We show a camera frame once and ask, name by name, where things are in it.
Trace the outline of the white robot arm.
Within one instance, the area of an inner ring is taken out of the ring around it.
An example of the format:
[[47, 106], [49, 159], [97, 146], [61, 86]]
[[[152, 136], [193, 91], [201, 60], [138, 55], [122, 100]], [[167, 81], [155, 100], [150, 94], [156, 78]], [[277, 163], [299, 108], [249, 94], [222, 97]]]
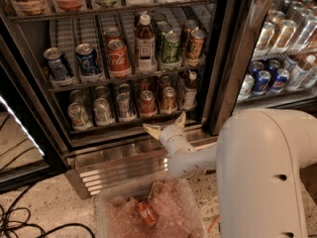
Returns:
[[300, 170], [317, 160], [317, 118], [297, 110], [241, 110], [202, 150], [186, 140], [185, 119], [144, 129], [166, 148], [173, 177], [216, 172], [221, 238], [308, 238]]

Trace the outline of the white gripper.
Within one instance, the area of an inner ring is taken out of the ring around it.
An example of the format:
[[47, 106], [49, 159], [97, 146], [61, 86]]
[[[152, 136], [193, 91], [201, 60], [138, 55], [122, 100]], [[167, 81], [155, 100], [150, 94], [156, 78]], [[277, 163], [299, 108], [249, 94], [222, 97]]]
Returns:
[[144, 130], [153, 138], [159, 139], [167, 151], [174, 155], [176, 153], [184, 154], [194, 152], [194, 147], [187, 141], [184, 128], [186, 122], [186, 113], [182, 112], [175, 120], [175, 124], [169, 125], [161, 130], [159, 125], [144, 124]]

